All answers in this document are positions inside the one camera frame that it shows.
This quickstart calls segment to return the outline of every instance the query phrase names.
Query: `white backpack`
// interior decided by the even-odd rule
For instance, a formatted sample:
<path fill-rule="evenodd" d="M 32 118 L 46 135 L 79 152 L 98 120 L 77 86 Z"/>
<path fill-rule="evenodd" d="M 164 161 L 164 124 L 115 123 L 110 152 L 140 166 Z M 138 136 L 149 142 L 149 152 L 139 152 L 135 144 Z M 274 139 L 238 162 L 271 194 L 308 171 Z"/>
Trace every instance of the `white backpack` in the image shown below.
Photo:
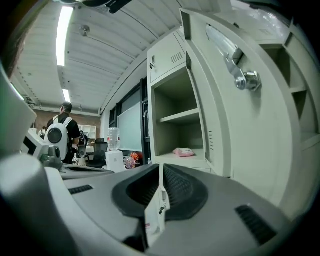
<path fill-rule="evenodd" d="M 50 125 L 45 133 L 44 141 L 49 145 L 54 145 L 60 150 L 61 160 L 65 160 L 69 151 L 69 135 L 67 126 L 73 119 L 68 117 L 63 123 L 59 123 L 58 116 L 53 118 L 53 124 Z"/>

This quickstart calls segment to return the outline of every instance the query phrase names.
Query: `fluorescent light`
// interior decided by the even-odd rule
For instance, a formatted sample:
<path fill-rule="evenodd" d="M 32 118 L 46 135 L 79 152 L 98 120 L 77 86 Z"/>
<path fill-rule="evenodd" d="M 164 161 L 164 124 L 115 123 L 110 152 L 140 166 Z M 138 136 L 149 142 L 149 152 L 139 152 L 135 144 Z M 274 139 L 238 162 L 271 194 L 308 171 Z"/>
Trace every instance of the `fluorescent light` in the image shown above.
<path fill-rule="evenodd" d="M 70 102 L 71 103 L 70 96 L 69 96 L 69 90 L 62 89 L 62 91 L 63 91 L 63 95 L 64 95 L 64 100 L 66 102 Z"/>
<path fill-rule="evenodd" d="M 67 32 L 73 11 L 72 7 L 62 7 L 56 33 L 56 63 L 62 67 L 65 66 Z"/>
<path fill-rule="evenodd" d="M 17 91 L 15 86 L 12 83 L 10 83 L 10 85 L 11 85 L 11 88 L 14 90 L 15 94 L 18 95 L 19 98 L 24 101 L 25 100 L 24 97 L 21 96 L 21 94 Z"/>

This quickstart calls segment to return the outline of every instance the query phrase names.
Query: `pink package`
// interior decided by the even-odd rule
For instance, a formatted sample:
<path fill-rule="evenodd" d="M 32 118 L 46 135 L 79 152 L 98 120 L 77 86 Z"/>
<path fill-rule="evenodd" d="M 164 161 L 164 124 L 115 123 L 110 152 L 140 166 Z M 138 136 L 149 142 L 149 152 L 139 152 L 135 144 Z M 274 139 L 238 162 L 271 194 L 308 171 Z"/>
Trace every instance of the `pink package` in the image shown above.
<path fill-rule="evenodd" d="M 181 148 L 177 147 L 173 153 L 175 153 L 177 156 L 181 158 L 191 157 L 194 156 L 195 153 L 190 148 Z"/>

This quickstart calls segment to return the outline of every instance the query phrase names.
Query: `corrugated ceiling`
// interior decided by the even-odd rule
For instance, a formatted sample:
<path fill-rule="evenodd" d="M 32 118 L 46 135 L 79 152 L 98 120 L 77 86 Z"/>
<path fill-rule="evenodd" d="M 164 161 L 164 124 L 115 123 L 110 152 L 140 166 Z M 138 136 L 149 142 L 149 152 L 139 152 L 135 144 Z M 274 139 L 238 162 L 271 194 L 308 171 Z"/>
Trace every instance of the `corrugated ceiling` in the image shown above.
<path fill-rule="evenodd" d="M 98 112 L 139 55 L 181 24 L 180 7 L 212 12 L 213 2 L 133 0 L 115 14 L 105 7 L 77 4 L 68 29 L 65 67 L 59 70 L 56 36 L 62 4 L 51 2 L 27 36 L 12 83 L 38 105 L 58 107 L 66 88 L 75 108 Z M 83 25 L 90 28 L 86 37 L 80 35 Z"/>

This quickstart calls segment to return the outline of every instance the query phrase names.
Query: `brown wall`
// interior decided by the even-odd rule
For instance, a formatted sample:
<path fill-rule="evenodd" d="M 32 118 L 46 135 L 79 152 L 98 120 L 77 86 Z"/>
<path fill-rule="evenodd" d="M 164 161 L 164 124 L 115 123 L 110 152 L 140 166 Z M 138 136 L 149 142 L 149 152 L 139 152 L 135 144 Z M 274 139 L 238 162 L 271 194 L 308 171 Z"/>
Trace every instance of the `brown wall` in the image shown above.
<path fill-rule="evenodd" d="M 47 124 L 51 118 L 59 115 L 57 112 L 47 112 L 42 110 L 33 110 L 36 113 L 35 126 L 37 133 L 42 127 L 47 127 Z M 70 117 L 75 120 L 78 125 L 96 126 L 96 138 L 100 137 L 101 118 L 89 115 L 70 114 Z"/>

